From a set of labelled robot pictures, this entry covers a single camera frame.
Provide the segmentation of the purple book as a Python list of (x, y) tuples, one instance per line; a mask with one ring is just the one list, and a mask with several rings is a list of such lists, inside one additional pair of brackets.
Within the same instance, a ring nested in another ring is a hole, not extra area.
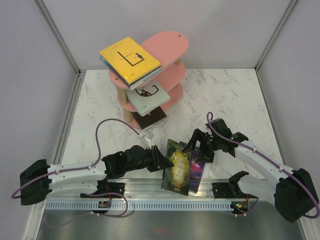
[(182, 168), (178, 168), (177, 170), (177, 180), (178, 184), (175, 187), (175, 190), (181, 195), (188, 195), (188, 192), (192, 192), (196, 194), (198, 192), (201, 178), (203, 175), (205, 163), (200, 161), (201, 153), (199, 148), (196, 147), (195, 150), (192, 151), (191, 159), (189, 161), (189, 184), (185, 183), (186, 181), (186, 168), (184, 167), (184, 163), (182, 164)]

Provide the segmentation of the green fantasy cover book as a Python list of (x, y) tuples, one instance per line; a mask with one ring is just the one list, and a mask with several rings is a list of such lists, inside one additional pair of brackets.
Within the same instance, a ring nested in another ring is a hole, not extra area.
[(162, 181), (161, 181), (161, 189), (172, 192), (175, 194), (179, 194), (175, 187), (178, 186), (178, 179), (176, 177), (178, 173), (178, 169), (182, 169), (182, 165), (184, 163), (184, 167), (186, 168), (186, 180), (185, 183), (187, 187), (189, 186), (189, 170), (190, 170), (190, 160), (192, 156), (192, 152), (182, 152), (184, 146), (172, 139), (167, 141), (166, 146), (166, 158), (170, 160), (174, 166), (167, 168), (163, 171)]

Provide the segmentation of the black Moon and Sixpence book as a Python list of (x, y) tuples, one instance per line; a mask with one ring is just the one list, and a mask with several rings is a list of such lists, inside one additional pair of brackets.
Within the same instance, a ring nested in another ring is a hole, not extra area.
[(145, 116), (141, 116), (138, 112), (133, 112), (132, 115), (142, 130), (147, 129), (167, 118), (166, 113), (160, 106), (153, 109)]

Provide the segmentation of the blue 20000 Leagues book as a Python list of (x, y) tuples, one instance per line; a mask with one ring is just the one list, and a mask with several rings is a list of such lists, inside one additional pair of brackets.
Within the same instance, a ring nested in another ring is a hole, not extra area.
[(162, 70), (162, 67), (160, 66), (155, 70), (149, 73), (146, 73), (145, 75), (138, 78), (137, 80), (134, 80), (132, 83), (128, 83), (121, 75), (119, 75), (119, 73), (106, 61), (106, 59), (102, 55), (100, 55), (100, 60), (109, 68), (109, 70), (115, 73), (116, 77), (120, 79), (125, 85), (127, 85), (130, 90), (137, 88), (138, 86), (143, 84), (145, 81), (151, 79), (154, 75), (158, 74)]

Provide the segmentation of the yellow Little Prince book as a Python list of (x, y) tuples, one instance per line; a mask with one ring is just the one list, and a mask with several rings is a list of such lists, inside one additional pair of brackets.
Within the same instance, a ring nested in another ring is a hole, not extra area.
[(129, 84), (161, 67), (161, 63), (131, 37), (126, 37), (99, 52)]

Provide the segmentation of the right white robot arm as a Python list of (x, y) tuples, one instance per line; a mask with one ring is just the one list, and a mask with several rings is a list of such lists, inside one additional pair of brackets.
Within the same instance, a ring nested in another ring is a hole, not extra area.
[(193, 151), (196, 144), (200, 143), (199, 151), (203, 162), (213, 162), (215, 152), (222, 151), (251, 166), (264, 177), (259, 179), (246, 171), (238, 172), (229, 178), (228, 191), (232, 196), (248, 194), (266, 201), (291, 223), (301, 217), (319, 218), (320, 201), (308, 171), (276, 163), (247, 136), (240, 132), (232, 133), (221, 118), (208, 118), (206, 127), (211, 132), (195, 129), (183, 149), (184, 152)]

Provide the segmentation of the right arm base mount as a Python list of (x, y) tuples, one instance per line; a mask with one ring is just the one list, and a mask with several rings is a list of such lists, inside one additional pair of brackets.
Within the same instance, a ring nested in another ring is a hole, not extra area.
[(253, 195), (243, 193), (238, 186), (230, 182), (213, 182), (209, 191), (215, 199), (230, 199), (232, 211), (228, 214), (235, 217), (246, 216), (258, 202)]

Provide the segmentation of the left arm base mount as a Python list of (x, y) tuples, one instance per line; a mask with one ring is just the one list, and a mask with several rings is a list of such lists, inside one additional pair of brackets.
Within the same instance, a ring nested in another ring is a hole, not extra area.
[(124, 182), (108, 182), (106, 186), (98, 186), (93, 193), (81, 193), (80, 198), (102, 198), (103, 200), (98, 202), (98, 208), (110, 208), (112, 199), (120, 199), (125, 193), (125, 185)]

